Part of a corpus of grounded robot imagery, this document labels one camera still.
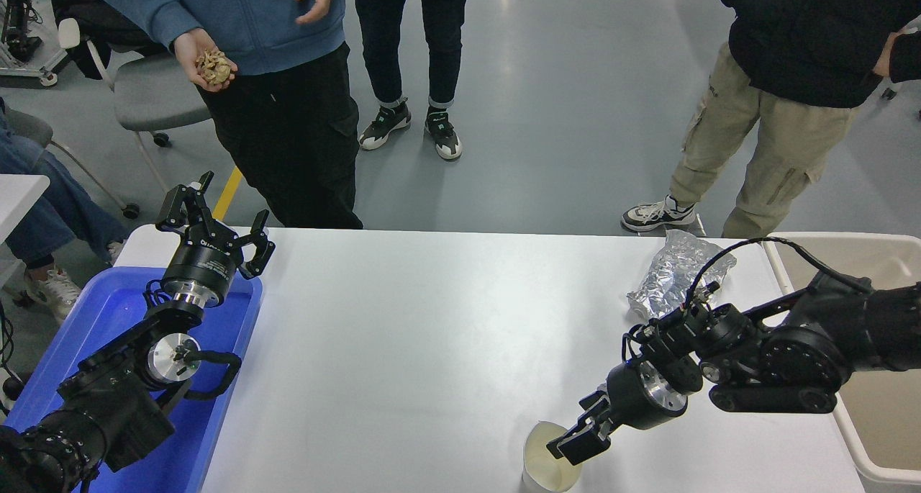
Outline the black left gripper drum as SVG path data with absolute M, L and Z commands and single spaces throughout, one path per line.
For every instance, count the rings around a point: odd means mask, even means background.
M 175 300 L 223 302 L 235 272 L 230 255 L 206 243 L 180 243 L 161 278 L 161 289 Z

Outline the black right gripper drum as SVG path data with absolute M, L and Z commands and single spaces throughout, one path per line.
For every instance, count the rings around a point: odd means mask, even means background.
M 648 362 L 625 362 L 607 376 L 613 425 L 650 430 L 671 420 L 671 385 Z

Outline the person's right hand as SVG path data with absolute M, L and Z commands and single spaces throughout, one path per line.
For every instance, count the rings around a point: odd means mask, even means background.
M 188 80 L 195 84 L 195 86 L 198 86 L 199 89 L 217 93 L 227 89 L 235 79 L 237 64 L 234 63 L 233 60 L 228 60 L 228 64 L 230 64 L 230 74 L 228 74 L 227 79 L 221 82 L 221 84 L 208 83 L 207 80 L 201 76 L 201 71 L 196 63 L 197 58 L 205 53 L 215 53 L 219 48 L 212 40 L 210 34 L 200 27 L 184 32 L 181 36 L 176 37 L 172 43 L 172 50 Z

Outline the person's hand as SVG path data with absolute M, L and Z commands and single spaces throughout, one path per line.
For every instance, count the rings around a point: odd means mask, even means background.
M 875 76 L 888 78 L 891 75 L 891 54 L 894 50 L 896 40 L 898 40 L 899 37 L 904 36 L 904 34 L 907 34 L 907 30 L 902 28 L 902 30 L 899 30 L 898 32 L 892 32 L 886 38 L 881 54 L 879 54 L 879 59 L 876 61 L 875 66 L 872 69 L 872 73 L 874 73 Z

